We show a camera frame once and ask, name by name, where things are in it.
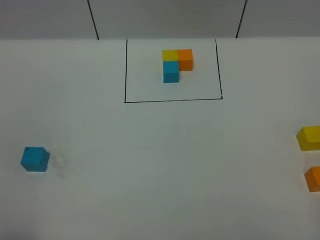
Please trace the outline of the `blue template block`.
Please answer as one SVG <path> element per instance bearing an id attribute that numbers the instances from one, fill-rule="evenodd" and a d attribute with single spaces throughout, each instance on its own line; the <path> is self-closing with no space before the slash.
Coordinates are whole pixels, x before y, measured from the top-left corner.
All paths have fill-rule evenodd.
<path id="1" fill-rule="evenodd" d="M 180 70 L 178 61 L 163 61 L 163 82 L 178 83 L 180 80 Z"/>

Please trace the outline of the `yellow template block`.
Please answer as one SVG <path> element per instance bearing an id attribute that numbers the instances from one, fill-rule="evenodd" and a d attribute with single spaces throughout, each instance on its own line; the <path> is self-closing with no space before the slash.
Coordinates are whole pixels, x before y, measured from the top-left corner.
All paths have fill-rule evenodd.
<path id="1" fill-rule="evenodd" d="M 162 61 L 163 62 L 178 61 L 178 51 L 176 49 L 163 50 Z"/>

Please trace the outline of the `orange template block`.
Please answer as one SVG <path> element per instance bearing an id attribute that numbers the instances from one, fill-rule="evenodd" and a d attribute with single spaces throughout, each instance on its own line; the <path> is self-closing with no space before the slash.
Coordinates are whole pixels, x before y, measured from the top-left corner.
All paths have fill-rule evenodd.
<path id="1" fill-rule="evenodd" d="M 194 66 L 194 58 L 192 49 L 178 49 L 178 66 L 180 71 L 192 71 Z"/>

